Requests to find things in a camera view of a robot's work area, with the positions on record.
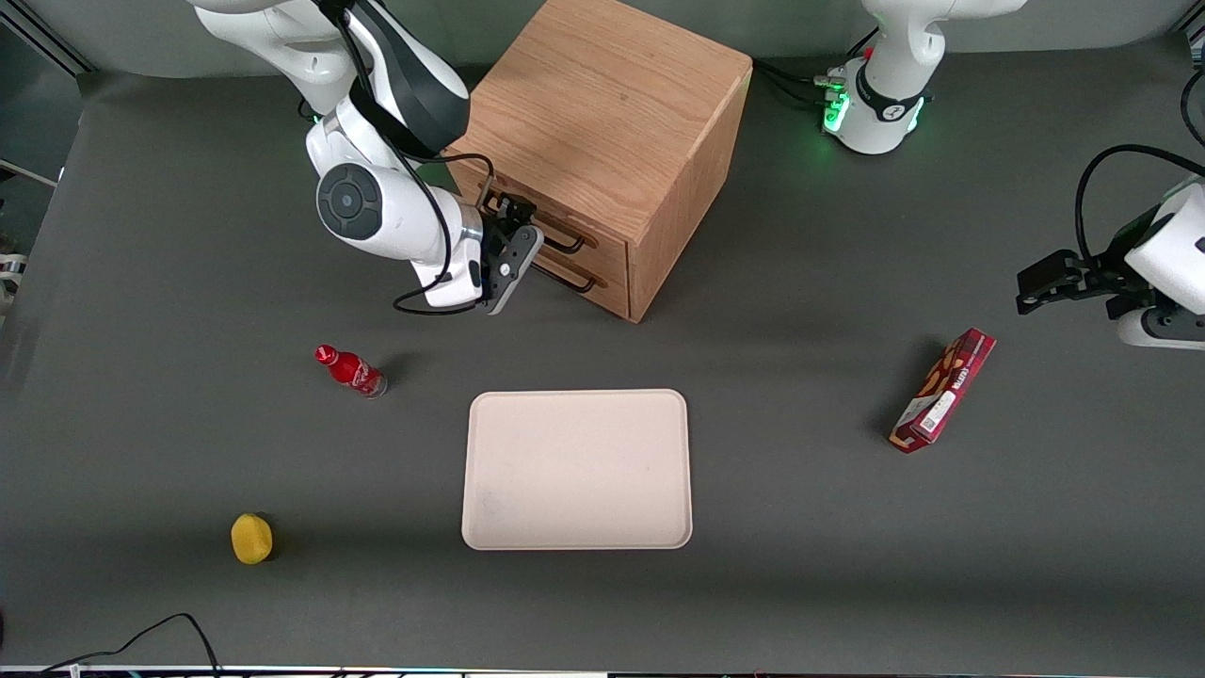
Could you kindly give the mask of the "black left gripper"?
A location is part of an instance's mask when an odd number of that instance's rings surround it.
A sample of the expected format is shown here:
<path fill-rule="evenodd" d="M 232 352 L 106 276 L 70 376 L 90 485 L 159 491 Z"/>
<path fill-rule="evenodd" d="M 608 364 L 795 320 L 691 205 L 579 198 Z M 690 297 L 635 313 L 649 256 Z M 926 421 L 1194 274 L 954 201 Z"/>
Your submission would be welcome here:
<path fill-rule="evenodd" d="M 1072 250 L 1054 250 L 1050 257 L 1033 263 L 1016 276 L 1017 314 L 1028 316 L 1046 303 L 1060 300 L 1077 300 L 1082 291 L 1088 291 L 1091 296 L 1115 295 L 1107 300 L 1111 322 L 1118 322 L 1135 312 L 1142 314 L 1150 308 L 1150 302 L 1157 300 L 1158 293 L 1144 275 L 1125 263 L 1125 257 L 1156 232 L 1158 211 L 1158 206 L 1152 206 L 1124 224 L 1099 253 L 1093 253 L 1089 248 L 1084 216 L 1080 211 L 1078 250 L 1087 271 L 1081 267 L 1081 259 Z"/>

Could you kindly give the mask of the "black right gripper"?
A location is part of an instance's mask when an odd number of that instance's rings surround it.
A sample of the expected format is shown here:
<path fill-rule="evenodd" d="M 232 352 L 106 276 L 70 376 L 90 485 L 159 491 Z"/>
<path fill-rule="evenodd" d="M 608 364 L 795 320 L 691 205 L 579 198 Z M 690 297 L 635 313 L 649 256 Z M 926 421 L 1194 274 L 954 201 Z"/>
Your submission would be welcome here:
<path fill-rule="evenodd" d="M 486 312 L 501 312 L 515 283 L 515 228 L 534 226 L 537 207 L 525 197 L 494 191 L 488 210 L 478 210 L 482 222 L 481 266 Z"/>

